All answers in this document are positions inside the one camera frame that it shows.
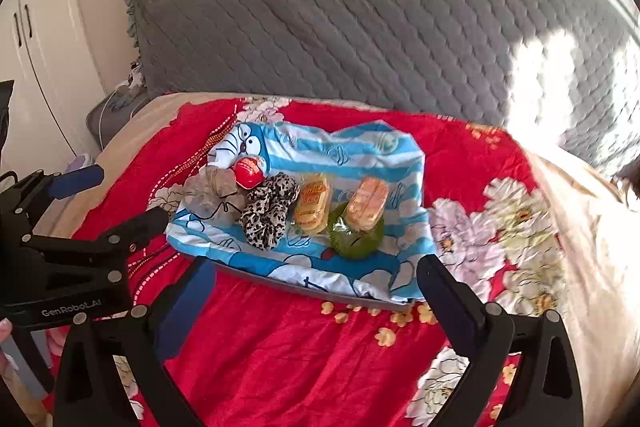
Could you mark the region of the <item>person's left hand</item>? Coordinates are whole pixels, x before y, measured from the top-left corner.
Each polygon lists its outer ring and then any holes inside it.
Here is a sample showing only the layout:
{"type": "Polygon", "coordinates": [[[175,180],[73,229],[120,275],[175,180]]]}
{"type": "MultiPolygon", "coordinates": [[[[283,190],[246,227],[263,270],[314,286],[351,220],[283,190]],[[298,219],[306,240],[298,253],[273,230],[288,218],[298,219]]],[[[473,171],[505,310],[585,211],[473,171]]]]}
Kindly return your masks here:
{"type": "Polygon", "coordinates": [[[16,369],[16,363],[9,352],[9,341],[12,339],[12,323],[8,319],[0,321],[0,375],[6,377],[16,369]]]}

